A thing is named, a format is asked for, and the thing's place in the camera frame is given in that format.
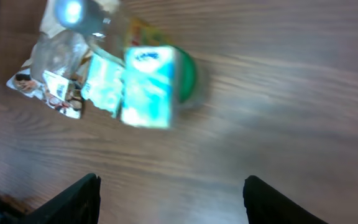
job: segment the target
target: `brown object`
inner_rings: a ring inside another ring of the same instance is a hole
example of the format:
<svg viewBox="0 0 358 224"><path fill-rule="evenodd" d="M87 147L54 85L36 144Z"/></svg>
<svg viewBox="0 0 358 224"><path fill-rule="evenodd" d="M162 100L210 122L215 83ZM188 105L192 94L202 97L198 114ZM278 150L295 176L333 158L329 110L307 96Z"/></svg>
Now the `brown object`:
<svg viewBox="0 0 358 224"><path fill-rule="evenodd" d="M45 1L0 0L0 194L33 208L88 172L101 224L247 223L251 174L328 223L358 223L358 1L126 1L211 75L173 131L83 119L8 89Z"/></svg>

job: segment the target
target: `wooden table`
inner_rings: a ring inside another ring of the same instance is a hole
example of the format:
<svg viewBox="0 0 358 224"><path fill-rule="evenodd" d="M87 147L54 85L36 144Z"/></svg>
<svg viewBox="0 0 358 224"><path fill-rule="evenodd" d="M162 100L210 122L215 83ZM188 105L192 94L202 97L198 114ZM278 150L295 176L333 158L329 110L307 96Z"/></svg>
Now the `wooden table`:
<svg viewBox="0 0 358 224"><path fill-rule="evenodd" d="M45 0L0 0L0 194L37 208L88 172L100 223L247 223L257 175L329 223L358 223L358 1L130 0L211 77L171 131L87 104L72 120L4 84Z"/></svg>

